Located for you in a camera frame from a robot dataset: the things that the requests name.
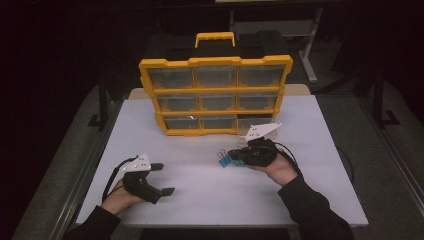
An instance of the wrist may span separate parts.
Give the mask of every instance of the wrist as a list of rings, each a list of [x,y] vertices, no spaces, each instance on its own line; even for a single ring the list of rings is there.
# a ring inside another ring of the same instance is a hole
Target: wrist
[[[122,204],[122,202],[108,201],[108,199],[106,199],[100,207],[113,215],[118,215],[127,208],[127,206]]]
[[[281,187],[284,187],[297,176],[298,174],[293,169],[287,169],[285,171],[276,171],[274,173],[268,174],[268,177],[271,178],[275,183],[277,183]]]

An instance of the black sleeve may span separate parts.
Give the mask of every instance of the black sleeve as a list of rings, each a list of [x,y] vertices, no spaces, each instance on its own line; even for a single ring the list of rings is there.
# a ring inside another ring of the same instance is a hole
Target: black sleeve
[[[87,220],[69,231],[63,240],[107,240],[120,221],[117,216],[96,206]]]
[[[290,212],[290,217],[299,224],[303,240],[350,240],[354,239],[349,224],[330,209],[323,195],[312,190],[301,177],[297,177],[278,191]]]

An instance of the table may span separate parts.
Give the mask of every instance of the table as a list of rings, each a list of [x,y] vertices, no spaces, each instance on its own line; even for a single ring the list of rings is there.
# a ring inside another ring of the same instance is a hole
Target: table
[[[82,223],[101,196],[113,169],[123,160],[147,153],[165,164],[149,183],[175,187],[156,205],[131,207],[121,224],[148,227],[290,227],[295,223],[277,195],[279,186],[261,172],[222,168],[217,153],[237,147],[238,136],[165,136],[154,120],[150,100],[126,100],[121,108],[76,223]],[[305,181],[325,195],[333,211],[352,226],[368,221],[349,181],[314,96],[283,99],[277,141],[294,153]],[[123,176],[120,172],[115,182]]]

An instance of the person's right hand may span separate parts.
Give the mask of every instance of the person's right hand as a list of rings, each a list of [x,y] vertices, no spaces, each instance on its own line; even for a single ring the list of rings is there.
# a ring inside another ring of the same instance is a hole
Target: person's right hand
[[[296,171],[289,161],[281,154],[277,154],[275,160],[267,167],[248,166],[250,169],[266,173],[275,183],[284,186],[297,177]]]

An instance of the person's left hand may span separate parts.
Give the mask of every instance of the person's left hand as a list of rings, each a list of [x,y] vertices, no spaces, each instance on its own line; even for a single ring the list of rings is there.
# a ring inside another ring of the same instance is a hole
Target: person's left hand
[[[101,207],[114,215],[118,215],[133,204],[141,202],[144,202],[144,200],[125,190],[121,179],[116,183],[112,192],[102,203]]]

